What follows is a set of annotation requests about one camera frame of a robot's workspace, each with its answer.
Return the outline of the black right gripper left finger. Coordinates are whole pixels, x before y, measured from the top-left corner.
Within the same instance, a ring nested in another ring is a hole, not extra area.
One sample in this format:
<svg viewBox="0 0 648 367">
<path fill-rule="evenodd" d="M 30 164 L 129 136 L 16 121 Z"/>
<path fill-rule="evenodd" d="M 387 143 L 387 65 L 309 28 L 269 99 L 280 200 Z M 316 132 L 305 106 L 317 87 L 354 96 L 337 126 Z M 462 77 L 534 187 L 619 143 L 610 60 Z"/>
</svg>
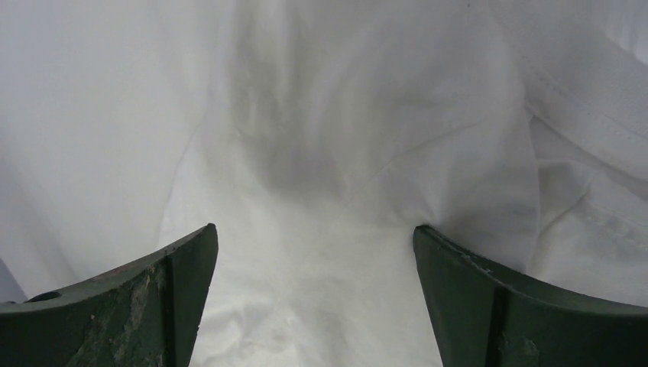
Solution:
<svg viewBox="0 0 648 367">
<path fill-rule="evenodd" d="M 218 256 L 215 225 L 103 274 L 1 305 L 3 366 L 187 366 Z"/>
</svg>

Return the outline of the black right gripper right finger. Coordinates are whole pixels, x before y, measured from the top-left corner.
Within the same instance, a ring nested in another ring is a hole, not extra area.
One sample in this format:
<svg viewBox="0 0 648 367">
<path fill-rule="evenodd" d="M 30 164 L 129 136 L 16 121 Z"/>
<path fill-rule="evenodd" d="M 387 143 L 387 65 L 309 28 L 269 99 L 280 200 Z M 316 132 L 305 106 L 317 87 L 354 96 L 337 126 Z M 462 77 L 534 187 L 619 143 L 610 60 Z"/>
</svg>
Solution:
<svg viewBox="0 0 648 367">
<path fill-rule="evenodd" d="M 645 366 L 647 310 L 556 287 L 413 232 L 426 307 L 445 366 Z"/>
</svg>

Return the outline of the white t shirt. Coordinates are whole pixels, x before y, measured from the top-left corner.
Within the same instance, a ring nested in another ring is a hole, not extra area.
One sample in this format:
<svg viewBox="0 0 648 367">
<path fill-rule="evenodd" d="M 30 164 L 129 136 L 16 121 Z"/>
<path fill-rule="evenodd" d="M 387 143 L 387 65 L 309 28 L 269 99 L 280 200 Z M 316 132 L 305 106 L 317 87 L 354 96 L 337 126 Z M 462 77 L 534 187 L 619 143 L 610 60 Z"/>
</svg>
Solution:
<svg viewBox="0 0 648 367">
<path fill-rule="evenodd" d="M 645 1 L 3 1 L 1 263 L 206 223 L 194 366 L 439 366 L 412 232 L 647 303 Z"/>
</svg>

